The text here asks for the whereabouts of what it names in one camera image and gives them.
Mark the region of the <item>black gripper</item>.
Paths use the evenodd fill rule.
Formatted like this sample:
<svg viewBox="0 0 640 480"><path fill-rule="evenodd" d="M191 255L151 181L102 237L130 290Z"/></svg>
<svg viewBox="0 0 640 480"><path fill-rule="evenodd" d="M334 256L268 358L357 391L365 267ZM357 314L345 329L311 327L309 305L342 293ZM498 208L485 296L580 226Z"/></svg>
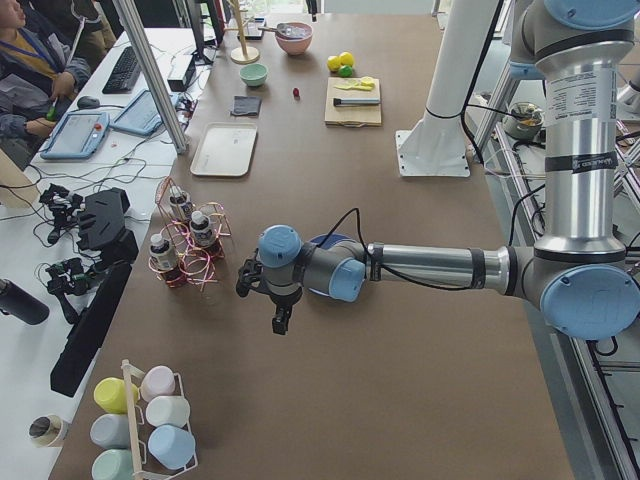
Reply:
<svg viewBox="0 0 640 480"><path fill-rule="evenodd" d="M269 292L268 296L275 305L275 313L272 318L272 331L274 334L286 334L293 307L302 297L302 289L297 288L293 293L287 295Z"/></svg>

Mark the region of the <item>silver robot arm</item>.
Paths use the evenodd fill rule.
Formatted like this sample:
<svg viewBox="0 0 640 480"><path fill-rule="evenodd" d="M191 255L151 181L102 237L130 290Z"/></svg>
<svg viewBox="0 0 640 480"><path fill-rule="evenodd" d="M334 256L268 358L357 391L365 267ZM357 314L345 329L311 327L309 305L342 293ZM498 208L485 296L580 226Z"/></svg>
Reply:
<svg viewBox="0 0 640 480"><path fill-rule="evenodd" d="M529 301L559 332L601 340L630 326L639 286L613 234L616 71L634 43L635 1L521 1L510 62L546 83L546 220L530 247L495 251L366 244L329 248L303 242L290 226L259 238L236 290L267 294L273 331L285 334L304 289L354 301L365 280L384 274L442 290L493 289Z"/></svg>

